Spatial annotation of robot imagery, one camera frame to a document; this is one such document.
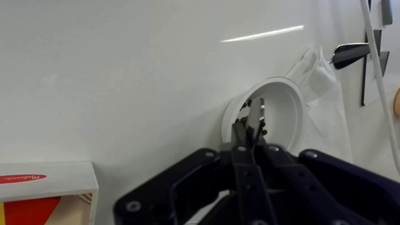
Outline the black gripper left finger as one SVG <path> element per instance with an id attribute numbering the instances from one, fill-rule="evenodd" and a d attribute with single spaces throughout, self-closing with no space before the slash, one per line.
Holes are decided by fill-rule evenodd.
<path id="1" fill-rule="evenodd" d="M 115 225 L 184 225 L 220 192 L 234 190 L 233 148 L 249 147 L 254 129 L 237 122 L 232 132 L 220 152 L 199 149 L 118 199 Z"/>

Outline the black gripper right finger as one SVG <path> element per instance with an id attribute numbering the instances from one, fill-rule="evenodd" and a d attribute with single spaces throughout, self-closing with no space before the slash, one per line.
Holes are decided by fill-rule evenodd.
<path id="1" fill-rule="evenodd" d="M 315 149 L 294 157 L 250 133 L 282 225 L 400 225 L 400 184 Z"/>

